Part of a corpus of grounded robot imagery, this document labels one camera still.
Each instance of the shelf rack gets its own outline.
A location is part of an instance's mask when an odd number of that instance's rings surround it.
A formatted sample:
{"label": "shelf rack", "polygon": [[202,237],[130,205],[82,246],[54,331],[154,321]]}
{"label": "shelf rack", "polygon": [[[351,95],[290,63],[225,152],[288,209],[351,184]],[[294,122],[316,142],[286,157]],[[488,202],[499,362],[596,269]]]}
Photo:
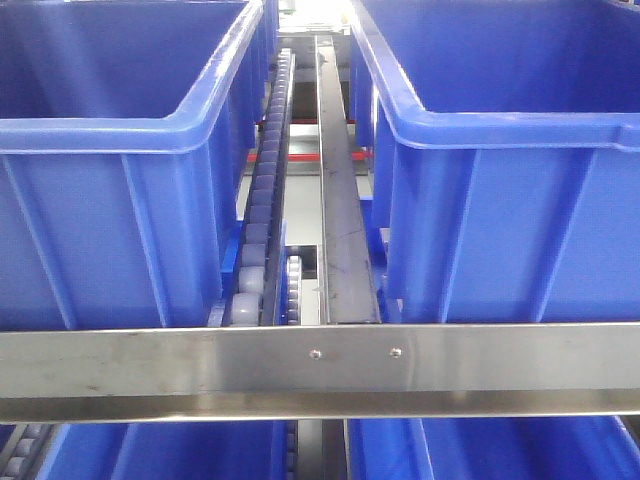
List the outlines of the shelf rack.
{"label": "shelf rack", "polygon": [[335,56],[316,45],[325,324],[0,333],[1,422],[640,412],[638,322],[378,324]]}

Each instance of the stainless steel bar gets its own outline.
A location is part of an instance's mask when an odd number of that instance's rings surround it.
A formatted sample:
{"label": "stainless steel bar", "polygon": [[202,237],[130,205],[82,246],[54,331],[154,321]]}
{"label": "stainless steel bar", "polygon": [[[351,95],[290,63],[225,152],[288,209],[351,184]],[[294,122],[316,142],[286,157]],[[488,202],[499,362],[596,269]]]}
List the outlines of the stainless steel bar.
{"label": "stainless steel bar", "polygon": [[0,421],[640,413],[640,324],[0,334]]}
{"label": "stainless steel bar", "polygon": [[333,41],[316,37],[327,323],[379,323]]}

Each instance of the bin rim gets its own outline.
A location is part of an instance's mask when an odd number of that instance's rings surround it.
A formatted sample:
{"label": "bin rim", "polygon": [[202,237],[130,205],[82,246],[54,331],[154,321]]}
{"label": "bin rim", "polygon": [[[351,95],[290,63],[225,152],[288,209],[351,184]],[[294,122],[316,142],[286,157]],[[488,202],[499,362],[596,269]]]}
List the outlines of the bin rim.
{"label": "bin rim", "polygon": [[[161,3],[145,0],[143,3]],[[52,0],[47,3],[63,3]],[[90,2],[79,2],[90,5]],[[124,0],[119,3],[136,3]],[[263,14],[244,3],[174,112],[163,118],[2,118],[0,155],[57,153],[185,153],[206,142]]]}
{"label": "bin rim", "polygon": [[[603,0],[629,8],[616,0]],[[640,151],[640,112],[456,112],[427,110],[361,0],[350,0],[358,43],[398,143],[417,149],[617,148]]]}

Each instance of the blue plastic bin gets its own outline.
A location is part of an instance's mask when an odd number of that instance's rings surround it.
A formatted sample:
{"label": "blue plastic bin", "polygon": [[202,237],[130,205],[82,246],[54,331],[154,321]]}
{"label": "blue plastic bin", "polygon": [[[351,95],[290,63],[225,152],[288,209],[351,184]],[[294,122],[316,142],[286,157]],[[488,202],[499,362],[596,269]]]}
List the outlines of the blue plastic bin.
{"label": "blue plastic bin", "polygon": [[64,425],[37,480],[285,480],[285,422]]}
{"label": "blue plastic bin", "polygon": [[247,3],[0,3],[0,330],[192,326],[267,58]]}
{"label": "blue plastic bin", "polygon": [[636,480],[616,417],[350,422],[353,480]]}
{"label": "blue plastic bin", "polygon": [[264,29],[267,53],[272,56],[278,48],[280,10],[278,0],[264,0]]}
{"label": "blue plastic bin", "polygon": [[353,111],[405,321],[640,317],[640,7],[353,7]]}

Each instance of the metal frame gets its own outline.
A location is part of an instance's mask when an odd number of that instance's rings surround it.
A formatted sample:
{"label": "metal frame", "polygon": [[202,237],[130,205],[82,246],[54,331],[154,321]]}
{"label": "metal frame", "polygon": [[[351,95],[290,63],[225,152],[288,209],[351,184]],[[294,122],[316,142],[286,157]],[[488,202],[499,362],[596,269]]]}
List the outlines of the metal frame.
{"label": "metal frame", "polygon": [[[375,323],[335,59],[318,48],[318,273],[330,321]],[[638,322],[6,332],[0,421],[632,414],[638,345]]]}

